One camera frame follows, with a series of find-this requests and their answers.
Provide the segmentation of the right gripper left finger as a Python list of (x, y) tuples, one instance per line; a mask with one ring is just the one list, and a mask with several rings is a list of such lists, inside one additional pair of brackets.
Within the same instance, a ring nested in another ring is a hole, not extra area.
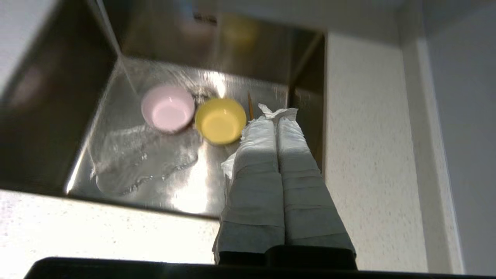
[(217, 264), (225, 255), (264, 254), (285, 242), (283, 186), (273, 120), (252, 120), (243, 130), (231, 162), (230, 187), (213, 246)]

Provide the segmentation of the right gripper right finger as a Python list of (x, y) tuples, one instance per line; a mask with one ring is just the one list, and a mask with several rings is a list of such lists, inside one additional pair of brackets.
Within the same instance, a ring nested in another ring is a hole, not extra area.
[(356, 256), (321, 170), (296, 121), (298, 110), (271, 111), (264, 104), (259, 104), (259, 108), (276, 126), (286, 244), (340, 248)]

